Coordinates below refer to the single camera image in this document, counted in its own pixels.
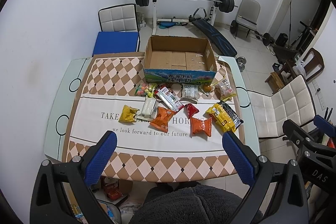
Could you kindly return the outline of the yellow black snack pack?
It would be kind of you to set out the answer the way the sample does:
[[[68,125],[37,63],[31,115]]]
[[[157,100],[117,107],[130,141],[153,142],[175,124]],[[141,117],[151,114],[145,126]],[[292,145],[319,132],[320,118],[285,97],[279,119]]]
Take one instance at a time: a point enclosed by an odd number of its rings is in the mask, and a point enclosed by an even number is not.
[[[222,132],[236,132],[240,125],[244,123],[231,106],[223,101],[209,107],[206,114],[215,120]]]

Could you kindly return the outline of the yellow trimmed bread packet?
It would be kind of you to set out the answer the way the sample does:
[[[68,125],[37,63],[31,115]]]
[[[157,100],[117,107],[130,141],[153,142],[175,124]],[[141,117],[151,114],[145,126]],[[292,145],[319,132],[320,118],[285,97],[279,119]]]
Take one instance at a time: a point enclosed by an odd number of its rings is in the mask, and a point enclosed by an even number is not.
[[[220,100],[223,102],[226,102],[227,100],[230,100],[231,98],[236,96],[236,92],[226,78],[223,78],[219,82],[217,82],[215,88],[218,90],[220,94]]]

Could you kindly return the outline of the orange pillow snack bag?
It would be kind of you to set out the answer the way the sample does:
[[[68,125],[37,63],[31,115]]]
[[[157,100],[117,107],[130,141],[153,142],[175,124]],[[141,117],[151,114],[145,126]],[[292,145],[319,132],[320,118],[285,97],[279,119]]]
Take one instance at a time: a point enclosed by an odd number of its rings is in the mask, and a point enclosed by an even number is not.
[[[206,134],[208,137],[212,135],[212,118],[201,120],[194,117],[190,118],[190,126],[192,134]]]

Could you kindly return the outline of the packaged braised egg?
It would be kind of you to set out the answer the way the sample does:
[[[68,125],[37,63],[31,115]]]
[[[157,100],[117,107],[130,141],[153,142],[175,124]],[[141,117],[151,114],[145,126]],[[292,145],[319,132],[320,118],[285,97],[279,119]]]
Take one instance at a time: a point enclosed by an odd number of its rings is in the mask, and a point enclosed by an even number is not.
[[[211,85],[211,84],[207,84],[207,83],[200,85],[199,88],[200,88],[200,91],[201,91],[204,95],[206,95],[207,97],[208,97],[208,96],[210,95],[210,93],[213,92],[214,89],[215,89],[215,87],[214,87],[213,85]]]

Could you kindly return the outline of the small red snack packet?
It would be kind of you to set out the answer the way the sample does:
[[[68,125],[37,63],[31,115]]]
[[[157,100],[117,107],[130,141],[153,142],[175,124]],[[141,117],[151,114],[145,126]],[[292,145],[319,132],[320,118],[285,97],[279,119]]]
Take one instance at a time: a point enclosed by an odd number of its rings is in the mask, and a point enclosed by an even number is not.
[[[187,118],[189,119],[199,112],[199,110],[191,103],[185,105],[185,108],[187,111]]]

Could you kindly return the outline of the white printed snack bag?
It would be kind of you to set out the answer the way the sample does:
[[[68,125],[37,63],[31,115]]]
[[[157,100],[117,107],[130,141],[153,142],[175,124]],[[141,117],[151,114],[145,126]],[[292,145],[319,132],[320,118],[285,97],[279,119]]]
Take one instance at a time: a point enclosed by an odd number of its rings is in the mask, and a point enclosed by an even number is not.
[[[183,84],[181,99],[188,100],[191,102],[198,102],[198,85]]]

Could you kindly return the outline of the yellow snack bag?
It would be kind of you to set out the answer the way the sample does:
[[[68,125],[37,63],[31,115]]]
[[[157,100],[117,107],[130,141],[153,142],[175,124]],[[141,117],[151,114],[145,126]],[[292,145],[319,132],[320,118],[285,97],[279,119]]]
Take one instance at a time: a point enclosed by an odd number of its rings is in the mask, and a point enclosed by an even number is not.
[[[139,109],[124,105],[118,119],[121,123],[134,123],[137,121]]]

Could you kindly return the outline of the red brown biscuit bag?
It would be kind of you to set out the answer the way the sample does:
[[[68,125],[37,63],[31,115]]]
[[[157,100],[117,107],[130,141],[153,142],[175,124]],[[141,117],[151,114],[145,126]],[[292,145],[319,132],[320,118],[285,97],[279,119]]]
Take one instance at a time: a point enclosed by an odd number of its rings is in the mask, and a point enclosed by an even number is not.
[[[173,112],[184,108],[184,104],[165,85],[156,89],[155,95]]]

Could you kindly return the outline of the orange snack bag with QR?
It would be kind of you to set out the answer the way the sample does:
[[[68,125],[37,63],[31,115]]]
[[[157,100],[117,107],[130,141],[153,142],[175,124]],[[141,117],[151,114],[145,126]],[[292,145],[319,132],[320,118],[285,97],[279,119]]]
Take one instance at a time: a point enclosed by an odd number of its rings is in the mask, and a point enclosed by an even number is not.
[[[161,132],[167,133],[169,121],[174,115],[174,111],[158,106],[157,116],[150,122],[150,125]]]

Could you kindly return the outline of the white translucent snack pack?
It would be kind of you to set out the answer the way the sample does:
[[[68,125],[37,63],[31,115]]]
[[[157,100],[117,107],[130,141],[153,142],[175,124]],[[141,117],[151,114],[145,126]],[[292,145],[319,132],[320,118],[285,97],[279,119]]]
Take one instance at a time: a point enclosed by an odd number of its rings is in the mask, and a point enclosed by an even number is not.
[[[158,102],[155,98],[146,98],[144,105],[137,119],[152,121],[157,115]]]

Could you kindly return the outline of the colorful candy ball bag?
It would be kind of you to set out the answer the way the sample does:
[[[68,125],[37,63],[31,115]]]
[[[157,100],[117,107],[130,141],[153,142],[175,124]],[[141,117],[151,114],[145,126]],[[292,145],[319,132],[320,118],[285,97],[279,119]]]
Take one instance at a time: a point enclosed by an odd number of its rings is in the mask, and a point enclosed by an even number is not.
[[[153,98],[155,89],[157,87],[156,83],[140,83],[135,89],[135,96]]]

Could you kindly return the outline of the white padded chair right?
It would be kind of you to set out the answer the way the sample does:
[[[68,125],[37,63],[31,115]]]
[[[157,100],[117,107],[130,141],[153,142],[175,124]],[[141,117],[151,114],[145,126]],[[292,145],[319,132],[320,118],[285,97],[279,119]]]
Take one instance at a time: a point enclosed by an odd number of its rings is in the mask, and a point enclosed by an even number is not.
[[[282,125],[288,119],[304,126],[316,115],[310,89],[301,75],[272,96],[254,91],[249,91],[248,96],[260,139],[284,135]]]

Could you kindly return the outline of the white padded chair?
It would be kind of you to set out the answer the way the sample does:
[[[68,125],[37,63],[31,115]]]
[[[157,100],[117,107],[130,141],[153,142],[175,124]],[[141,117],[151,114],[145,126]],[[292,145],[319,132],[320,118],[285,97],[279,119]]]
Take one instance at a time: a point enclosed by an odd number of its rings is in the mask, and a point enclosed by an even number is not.
[[[126,3],[100,9],[98,20],[101,30],[105,32],[135,32],[137,40],[134,52],[139,51],[141,40],[135,4]]]
[[[284,135],[282,125],[288,119],[304,126],[316,115],[310,89],[301,75],[272,96],[254,91],[249,91],[248,96],[260,139]]]

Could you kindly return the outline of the small wooden stool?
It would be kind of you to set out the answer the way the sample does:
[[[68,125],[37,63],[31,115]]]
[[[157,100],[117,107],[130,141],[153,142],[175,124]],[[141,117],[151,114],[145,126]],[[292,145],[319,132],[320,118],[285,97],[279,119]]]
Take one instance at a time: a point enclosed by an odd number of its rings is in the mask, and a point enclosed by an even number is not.
[[[272,72],[265,80],[265,83],[269,85],[273,94],[277,93],[285,86],[276,72]]]

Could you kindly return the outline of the brown wooden chair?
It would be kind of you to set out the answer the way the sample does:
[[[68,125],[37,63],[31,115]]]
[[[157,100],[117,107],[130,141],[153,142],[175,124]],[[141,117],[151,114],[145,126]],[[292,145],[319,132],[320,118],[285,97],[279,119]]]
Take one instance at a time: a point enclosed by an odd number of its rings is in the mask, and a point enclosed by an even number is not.
[[[308,50],[302,61],[306,73],[305,79],[308,83],[320,75],[325,68],[322,55],[314,48]]]

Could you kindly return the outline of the chrome dumbbell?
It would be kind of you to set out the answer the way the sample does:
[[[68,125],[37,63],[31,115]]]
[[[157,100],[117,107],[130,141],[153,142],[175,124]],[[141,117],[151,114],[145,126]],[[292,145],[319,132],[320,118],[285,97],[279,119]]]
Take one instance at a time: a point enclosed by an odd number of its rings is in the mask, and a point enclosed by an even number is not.
[[[245,70],[245,65],[247,63],[247,60],[243,56],[239,56],[236,58],[237,65],[239,67],[240,72],[243,72]]]

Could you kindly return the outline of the dark fleece clothing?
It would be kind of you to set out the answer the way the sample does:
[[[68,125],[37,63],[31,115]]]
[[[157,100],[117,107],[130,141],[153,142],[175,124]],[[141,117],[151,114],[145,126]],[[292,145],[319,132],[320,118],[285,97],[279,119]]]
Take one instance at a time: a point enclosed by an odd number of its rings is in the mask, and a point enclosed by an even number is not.
[[[160,182],[149,190],[130,223],[226,223],[242,202],[234,193],[181,182],[176,188]]]

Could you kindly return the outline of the checkered printed table mat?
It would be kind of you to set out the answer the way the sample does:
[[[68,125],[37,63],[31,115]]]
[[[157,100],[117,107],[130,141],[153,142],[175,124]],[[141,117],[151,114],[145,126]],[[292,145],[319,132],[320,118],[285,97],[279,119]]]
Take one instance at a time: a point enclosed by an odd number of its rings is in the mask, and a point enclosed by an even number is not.
[[[207,110],[218,95],[198,94],[191,103],[187,85],[146,84],[143,56],[94,57],[76,92],[67,126],[63,161],[82,156],[106,131],[117,147],[103,174],[132,181],[181,182],[235,172],[222,147],[223,132]]]

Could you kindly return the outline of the grey folding chair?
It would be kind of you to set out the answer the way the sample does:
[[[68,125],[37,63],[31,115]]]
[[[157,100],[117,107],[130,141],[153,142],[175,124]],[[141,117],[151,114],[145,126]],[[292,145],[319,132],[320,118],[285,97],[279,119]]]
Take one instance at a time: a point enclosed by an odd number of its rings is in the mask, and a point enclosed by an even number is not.
[[[260,14],[261,6],[255,0],[242,0],[238,7],[236,18],[231,22],[230,33],[236,38],[240,26],[246,28],[247,36],[250,31],[260,35],[257,31],[257,20]]]

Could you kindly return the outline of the open cardboard box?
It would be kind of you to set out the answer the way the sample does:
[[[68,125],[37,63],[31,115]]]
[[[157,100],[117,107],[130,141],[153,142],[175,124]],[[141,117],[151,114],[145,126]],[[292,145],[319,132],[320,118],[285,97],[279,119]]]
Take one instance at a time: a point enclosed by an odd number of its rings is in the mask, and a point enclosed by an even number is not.
[[[186,36],[151,36],[143,62],[147,82],[210,84],[217,63],[208,39]]]

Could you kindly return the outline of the black blue sit-up bench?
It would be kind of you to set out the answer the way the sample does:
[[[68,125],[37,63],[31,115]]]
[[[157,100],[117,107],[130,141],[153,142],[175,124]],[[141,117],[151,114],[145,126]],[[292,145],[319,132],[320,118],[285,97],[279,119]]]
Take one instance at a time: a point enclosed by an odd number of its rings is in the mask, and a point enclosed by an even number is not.
[[[198,11],[202,9],[204,12],[204,18],[198,15]],[[232,46],[232,44],[206,19],[206,10],[202,7],[198,7],[193,15],[189,16],[189,22],[196,26],[208,39],[213,43],[223,56],[235,57],[238,52]]]

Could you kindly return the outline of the blue foam cushion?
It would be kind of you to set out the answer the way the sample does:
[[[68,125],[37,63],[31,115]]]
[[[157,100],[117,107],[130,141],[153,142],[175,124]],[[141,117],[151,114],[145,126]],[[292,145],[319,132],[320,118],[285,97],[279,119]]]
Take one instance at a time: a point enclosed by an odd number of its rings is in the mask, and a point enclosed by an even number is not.
[[[138,32],[99,32],[92,55],[138,51]]]

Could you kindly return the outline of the white padded chair left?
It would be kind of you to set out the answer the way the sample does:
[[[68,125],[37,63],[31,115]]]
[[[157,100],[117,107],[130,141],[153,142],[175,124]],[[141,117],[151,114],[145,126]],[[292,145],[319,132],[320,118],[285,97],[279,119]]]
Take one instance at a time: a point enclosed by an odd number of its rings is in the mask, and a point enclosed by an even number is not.
[[[101,30],[105,32],[135,32],[137,40],[134,52],[139,51],[141,40],[135,4],[126,3],[100,9],[98,20]]]

